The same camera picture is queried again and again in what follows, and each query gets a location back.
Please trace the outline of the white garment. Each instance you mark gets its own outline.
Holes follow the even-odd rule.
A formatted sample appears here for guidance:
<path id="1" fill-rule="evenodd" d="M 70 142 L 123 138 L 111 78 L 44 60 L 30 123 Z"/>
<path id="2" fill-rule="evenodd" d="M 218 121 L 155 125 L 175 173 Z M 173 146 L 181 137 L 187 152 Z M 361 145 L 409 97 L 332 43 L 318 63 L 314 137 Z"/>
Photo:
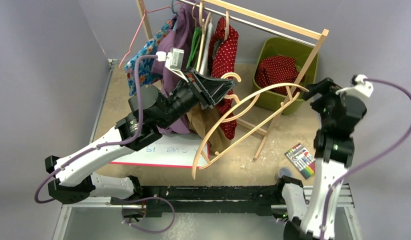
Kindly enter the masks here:
<path id="1" fill-rule="evenodd" d="M 213 35 L 213 23 L 210 22 L 206 28 L 203 55 L 201 58 L 201 63 L 200 63 L 200 68 L 199 68 L 199 73 L 201 75 L 207 74 L 208 55 L 209 55 L 210 41 L 211 41 L 212 35 Z"/>

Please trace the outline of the red polka dot garment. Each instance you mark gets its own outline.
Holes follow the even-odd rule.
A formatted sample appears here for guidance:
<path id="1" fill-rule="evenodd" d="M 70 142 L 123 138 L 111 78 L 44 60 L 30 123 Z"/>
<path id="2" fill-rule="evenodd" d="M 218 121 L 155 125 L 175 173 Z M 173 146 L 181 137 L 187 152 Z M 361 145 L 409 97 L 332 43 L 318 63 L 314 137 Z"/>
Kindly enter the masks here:
<path id="1" fill-rule="evenodd" d="M 229 25 L 228 36 L 225 39 L 225 30 L 226 18 L 221 17 L 218 20 L 215 32 L 211 37 L 207 57 L 208 68 L 211 70 L 211 76 L 213 78 L 221 78 L 224 74 L 235 71 L 239 33 Z M 216 54 L 213 56 L 215 44 L 220 41 L 222 41 L 222 43 L 217 48 Z M 231 109 L 232 102 L 232 99 L 223 99 L 215 106 L 221 116 Z M 237 127 L 235 120 L 223 122 L 219 126 L 226 138 L 232 140 L 235 137 Z"/>

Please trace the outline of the red polka dot skirt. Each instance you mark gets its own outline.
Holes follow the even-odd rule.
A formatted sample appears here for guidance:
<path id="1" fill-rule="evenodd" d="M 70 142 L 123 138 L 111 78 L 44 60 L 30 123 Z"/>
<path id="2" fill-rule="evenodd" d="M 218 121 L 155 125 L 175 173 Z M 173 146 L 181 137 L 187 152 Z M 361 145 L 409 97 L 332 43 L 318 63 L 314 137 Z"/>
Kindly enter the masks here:
<path id="1" fill-rule="evenodd" d="M 298 75 L 295 58 L 275 55 L 266 57 L 259 62 L 254 82 L 260 88 L 265 88 L 280 83 L 294 83 Z"/>

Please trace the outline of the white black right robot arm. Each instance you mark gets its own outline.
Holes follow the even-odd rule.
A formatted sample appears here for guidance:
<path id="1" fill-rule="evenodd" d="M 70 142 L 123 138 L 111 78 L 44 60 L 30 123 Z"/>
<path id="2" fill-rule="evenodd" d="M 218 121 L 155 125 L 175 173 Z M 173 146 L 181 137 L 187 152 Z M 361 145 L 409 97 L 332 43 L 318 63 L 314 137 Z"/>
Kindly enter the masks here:
<path id="1" fill-rule="evenodd" d="M 333 240 L 335 216 L 342 177 L 349 172 L 355 152 L 352 133 L 364 118 L 364 101 L 372 95 L 374 86 L 365 75 L 354 76 L 351 86 L 341 87 L 327 77 L 308 84 L 302 98 L 320 115 L 321 127 L 313 141 L 315 149 L 315 179 L 310 200 L 305 198 L 302 182 L 283 176 L 276 182 L 275 199 L 286 205 L 285 240 Z"/>

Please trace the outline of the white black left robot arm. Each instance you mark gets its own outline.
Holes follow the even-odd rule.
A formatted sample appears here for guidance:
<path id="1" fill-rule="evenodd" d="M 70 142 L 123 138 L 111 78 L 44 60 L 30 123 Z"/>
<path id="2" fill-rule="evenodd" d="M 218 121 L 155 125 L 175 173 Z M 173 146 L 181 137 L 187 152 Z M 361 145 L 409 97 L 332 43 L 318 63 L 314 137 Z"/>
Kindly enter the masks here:
<path id="1" fill-rule="evenodd" d="M 190 68 L 179 74 L 179 82 L 168 96 L 154 86 L 142 86 L 128 101 L 130 113 L 101 138 L 69 156 L 45 159 L 48 177 L 43 183 L 50 201 L 67 205 L 89 197 L 112 197 L 138 204 L 143 191 L 136 177 L 103 176 L 97 170 L 159 140 L 160 129 L 170 127 L 193 107 L 215 107 L 236 83 Z"/>

